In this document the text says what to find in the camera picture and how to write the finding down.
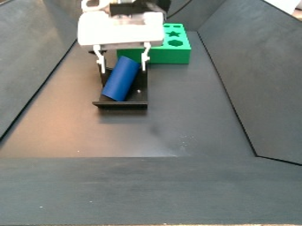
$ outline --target green shape sorter block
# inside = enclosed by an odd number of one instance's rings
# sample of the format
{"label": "green shape sorter block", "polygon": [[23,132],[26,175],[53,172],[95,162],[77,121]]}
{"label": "green shape sorter block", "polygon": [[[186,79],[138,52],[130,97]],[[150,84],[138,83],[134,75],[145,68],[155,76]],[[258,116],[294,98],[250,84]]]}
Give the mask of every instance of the green shape sorter block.
{"label": "green shape sorter block", "polygon": [[[149,51],[151,64],[189,64],[192,46],[186,37],[186,30],[182,24],[165,24],[166,39],[163,45],[153,47]],[[125,56],[142,62],[145,48],[119,49],[118,57]]]}

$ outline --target bin floor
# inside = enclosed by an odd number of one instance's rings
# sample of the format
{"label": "bin floor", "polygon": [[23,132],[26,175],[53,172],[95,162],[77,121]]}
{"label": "bin floor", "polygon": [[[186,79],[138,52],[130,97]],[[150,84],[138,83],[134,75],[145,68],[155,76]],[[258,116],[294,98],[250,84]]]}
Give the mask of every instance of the bin floor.
{"label": "bin floor", "polygon": [[197,33],[149,109],[101,110],[74,46],[0,147],[0,224],[302,223],[302,168],[254,156]]}

